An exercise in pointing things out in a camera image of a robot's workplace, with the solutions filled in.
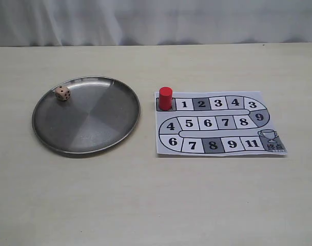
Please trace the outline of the paper game board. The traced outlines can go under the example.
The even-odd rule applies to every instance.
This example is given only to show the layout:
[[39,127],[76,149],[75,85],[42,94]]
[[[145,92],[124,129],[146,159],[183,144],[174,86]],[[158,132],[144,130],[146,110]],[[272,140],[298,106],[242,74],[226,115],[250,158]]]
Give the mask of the paper game board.
[[174,92],[159,107],[155,92],[157,153],[185,156],[286,155],[259,91]]

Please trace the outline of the red cylinder game piece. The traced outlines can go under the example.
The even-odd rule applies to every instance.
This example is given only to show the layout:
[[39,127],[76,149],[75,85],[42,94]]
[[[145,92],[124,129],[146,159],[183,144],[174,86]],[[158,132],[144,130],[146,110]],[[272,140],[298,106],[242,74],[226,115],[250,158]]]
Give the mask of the red cylinder game piece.
[[159,108],[163,111],[170,110],[172,107],[172,88],[162,87],[159,90]]

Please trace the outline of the wooden die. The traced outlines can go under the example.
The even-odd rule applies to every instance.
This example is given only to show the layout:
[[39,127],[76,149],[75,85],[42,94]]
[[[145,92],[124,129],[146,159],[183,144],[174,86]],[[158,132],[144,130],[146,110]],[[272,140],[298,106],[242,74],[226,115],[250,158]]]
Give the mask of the wooden die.
[[66,101],[70,97],[70,90],[66,86],[58,86],[54,90],[55,97],[60,101]]

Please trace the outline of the round stainless steel plate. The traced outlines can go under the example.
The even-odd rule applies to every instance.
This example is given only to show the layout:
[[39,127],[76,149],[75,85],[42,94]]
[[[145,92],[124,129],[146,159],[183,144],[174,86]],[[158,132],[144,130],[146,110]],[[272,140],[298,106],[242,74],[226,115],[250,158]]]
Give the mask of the round stainless steel plate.
[[103,76],[70,79],[61,101],[56,88],[46,92],[32,113],[37,139],[63,156],[89,156],[120,143],[138,125],[141,106],[136,93],[120,80]]

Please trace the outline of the white curtain backdrop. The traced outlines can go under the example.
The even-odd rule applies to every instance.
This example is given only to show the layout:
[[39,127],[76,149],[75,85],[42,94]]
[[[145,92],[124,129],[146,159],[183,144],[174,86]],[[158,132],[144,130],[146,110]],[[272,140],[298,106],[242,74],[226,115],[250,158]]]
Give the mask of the white curtain backdrop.
[[312,1],[0,1],[0,47],[312,42]]

